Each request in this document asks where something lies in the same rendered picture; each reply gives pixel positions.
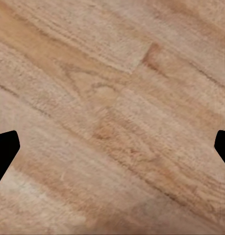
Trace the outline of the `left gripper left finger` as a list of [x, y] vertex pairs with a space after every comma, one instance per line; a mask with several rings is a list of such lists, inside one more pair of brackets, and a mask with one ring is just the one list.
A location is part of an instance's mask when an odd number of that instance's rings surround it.
[[20, 150], [16, 130], [0, 134], [0, 181]]

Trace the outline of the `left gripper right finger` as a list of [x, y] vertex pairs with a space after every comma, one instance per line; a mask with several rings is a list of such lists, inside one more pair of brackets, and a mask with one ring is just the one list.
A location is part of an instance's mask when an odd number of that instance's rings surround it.
[[214, 147], [225, 163], [225, 131], [219, 130], [215, 139]]

